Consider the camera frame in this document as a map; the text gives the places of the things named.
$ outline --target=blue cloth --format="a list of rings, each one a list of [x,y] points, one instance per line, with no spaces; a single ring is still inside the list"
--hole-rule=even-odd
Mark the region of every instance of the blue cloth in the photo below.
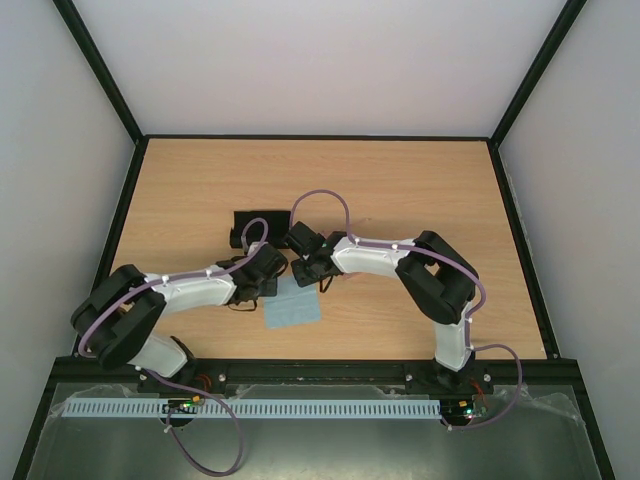
[[[267,328],[317,322],[322,318],[315,285],[300,288],[293,277],[278,277],[278,295],[265,297]]]

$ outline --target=light wood surface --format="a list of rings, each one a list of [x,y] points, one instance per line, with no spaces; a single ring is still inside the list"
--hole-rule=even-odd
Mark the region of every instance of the light wood surface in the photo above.
[[[545,358],[483,142],[153,139],[114,268],[133,263],[147,273],[174,273],[230,258],[239,253],[229,247],[234,210],[288,209],[316,188],[345,197],[354,231],[364,237],[438,232],[488,292],[474,315],[473,343],[504,343],[522,358]],[[317,231],[344,227],[342,207],[327,195],[306,199],[296,217]],[[319,298],[322,320],[313,324],[269,330],[261,305],[253,313],[203,307],[161,319],[156,331],[179,337],[203,358],[433,357],[431,321],[400,281],[337,277]]]

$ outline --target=table top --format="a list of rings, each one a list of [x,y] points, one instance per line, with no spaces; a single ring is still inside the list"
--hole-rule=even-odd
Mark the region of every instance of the table top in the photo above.
[[[487,290],[487,304],[473,318],[472,343],[504,343],[521,358],[546,358],[484,142],[152,139],[114,269],[133,263],[147,273],[175,273],[231,258],[240,253],[229,246],[235,210],[290,209],[317,188],[346,199],[354,232],[363,237],[439,233]],[[296,217],[316,231],[344,229],[342,206],[327,195],[304,200]],[[178,337],[203,358],[434,355],[432,322],[398,280],[337,277],[319,301],[322,320],[311,324],[267,329],[259,302],[251,313],[226,307],[181,312],[162,318],[156,331]]]

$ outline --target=gray wall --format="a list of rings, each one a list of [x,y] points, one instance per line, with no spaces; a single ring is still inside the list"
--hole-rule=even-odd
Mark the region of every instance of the gray wall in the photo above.
[[[89,292],[133,145],[53,2],[0,15],[0,478]]]
[[[75,3],[147,133],[490,135],[564,1]]]
[[[587,2],[501,149],[562,354],[623,480],[640,445],[639,18],[636,0]]]

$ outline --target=black metal frame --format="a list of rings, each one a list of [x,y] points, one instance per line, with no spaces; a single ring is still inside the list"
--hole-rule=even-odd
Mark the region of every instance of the black metal frame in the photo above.
[[[580,369],[575,360],[560,358],[553,328],[544,304],[538,284],[529,247],[524,236],[520,218],[513,200],[511,188],[500,158],[499,147],[515,122],[537,82],[551,62],[562,40],[577,18],[586,0],[567,0],[562,12],[542,45],[533,64],[529,68],[509,107],[505,111],[491,138],[486,137],[399,137],[399,136],[335,136],[335,135],[143,135],[131,111],[127,107],[113,77],[102,59],[95,43],[80,18],[71,0],[53,0],[62,18],[76,39],[89,65],[93,69],[108,98],[113,104],[122,123],[136,144],[125,185],[118,202],[102,258],[96,272],[94,288],[110,273],[117,250],[127,212],[136,186],[136,181],[144,160],[149,139],[152,138],[206,138],[206,139],[261,139],[261,140],[362,140],[362,141],[480,141],[485,142],[489,150],[496,180],[500,188],[506,215],[511,227],[520,263],[531,297],[531,303],[540,329],[547,360],[523,360],[526,382],[530,385],[570,385],[573,387],[580,413],[586,422],[587,433],[591,441],[596,462],[603,478],[613,479],[614,474],[607,456],[591,403],[582,380]],[[200,362],[207,369],[223,373],[224,385],[213,375],[214,390],[224,392],[232,384],[256,383],[312,383],[312,384],[370,384],[398,385],[407,394],[429,393],[433,398],[449,399],[456,395],[442,390],[425,392],[416,382],[407,381],[407,373],[419,375],[424,362],[404,361],[281,361],[281,360],[219,360],[204,359]],[[513,384],[517,380],[516,366],[513,361],[476,361],[475,368],[489,373],[494,384]],[[123,367],[115,371],[103,371],[92,360],[70,357],[58,358],[53,365],[51,375],[33,424],[29,431],[22,456],[16,469],[14,480],[27,477],[29,467],[37,446],[40,432],[49,412],[53,393],[59,383],[136,383],[138,374],[132,367]]]

